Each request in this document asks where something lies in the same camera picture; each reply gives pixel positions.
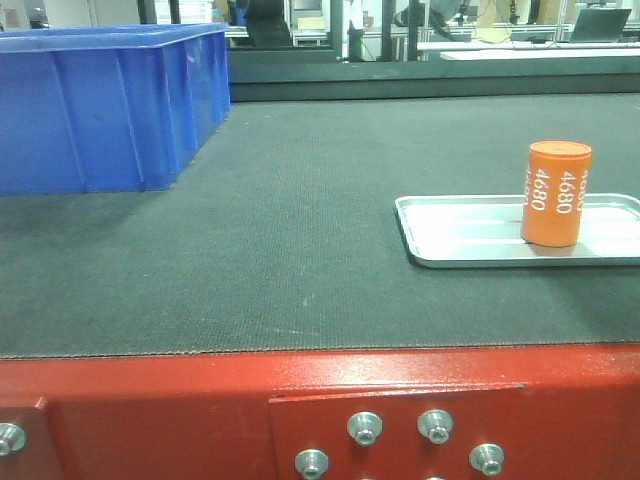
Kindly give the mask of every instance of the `orange can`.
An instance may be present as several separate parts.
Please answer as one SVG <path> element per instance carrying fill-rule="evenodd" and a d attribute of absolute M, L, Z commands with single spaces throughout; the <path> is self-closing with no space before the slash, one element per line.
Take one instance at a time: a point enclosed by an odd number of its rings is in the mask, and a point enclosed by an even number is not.
<path fill-rule="evenodd" d="M 578 241 L 591 166 L 591 147 L 564 140 L 531 145 L 521 235 L 547 247 Z"/>

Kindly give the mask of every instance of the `plastic crate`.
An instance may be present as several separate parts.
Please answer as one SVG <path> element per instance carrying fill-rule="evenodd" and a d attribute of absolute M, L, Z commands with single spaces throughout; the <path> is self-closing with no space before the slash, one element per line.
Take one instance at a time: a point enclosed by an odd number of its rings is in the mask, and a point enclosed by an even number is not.
<path fill-rule="evenodd" d="M 229 110 L 225 30 L 0 34 L 0 195 L 169 187 Z"/>

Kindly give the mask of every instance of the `bolt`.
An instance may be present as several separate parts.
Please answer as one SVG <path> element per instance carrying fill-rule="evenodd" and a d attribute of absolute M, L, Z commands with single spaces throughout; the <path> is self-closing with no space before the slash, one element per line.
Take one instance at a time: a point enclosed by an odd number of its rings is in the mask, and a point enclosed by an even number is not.
<path fill-rule="evenodd" d="M 444 410 L 429 410 L 418 418 L 418 431 L 432 443 L 441 445 L 449 440 L 453 430 L 453 418 Z"/>
<path fill-rule="evenodd" d="M 303 450 L 296 456 L 295 467 L 304 480 L 318 480 L 329 469 L 329 457 L 322 450 Z"/>
<path fill-rule="evenodd" d="M 360 412 L 347 422 L 347 431 L 362 447 L 373 445 L 382 433 L 382 419 L 371 412 Z"/>
<path fill-rule="evenodd" d="M 0 457 L 21 450 L 27 442 L 27 436 L 19 426 L 13 423 L 0 423 Z"/>
<path fill-rule="evenodd" d="M 487 477 L 495 477 L 502 471 L 504 450 L 493 443 L 483 443 L 469 454 L 471 466 Z"/>

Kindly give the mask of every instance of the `dark gray felt surface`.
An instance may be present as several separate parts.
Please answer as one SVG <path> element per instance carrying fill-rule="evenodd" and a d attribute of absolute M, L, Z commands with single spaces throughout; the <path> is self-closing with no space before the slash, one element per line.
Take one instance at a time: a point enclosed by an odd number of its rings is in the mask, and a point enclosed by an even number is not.
<path fill-rule="evenodd" d="M 520 193 L 549 138 L 640 196 L 639 126 L 640 95 L 235 105 L 168 191 L 0 198 L 0 356 L 640 341 L 640 268 L 427 269 L 393 203 Z"/>

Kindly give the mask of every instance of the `silver tray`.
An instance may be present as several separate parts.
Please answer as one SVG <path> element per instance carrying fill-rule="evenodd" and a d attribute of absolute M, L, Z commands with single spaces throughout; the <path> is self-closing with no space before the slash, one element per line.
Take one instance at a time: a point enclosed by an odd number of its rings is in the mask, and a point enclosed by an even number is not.
<path fill-rule="evenodd" d="M 436 268 L 640 264 L 640 201 L 587 194 L 580 238 L 542 247 L 520 238 L 522 195 L 401 197 L 398 217 L 411 254 Z"/>

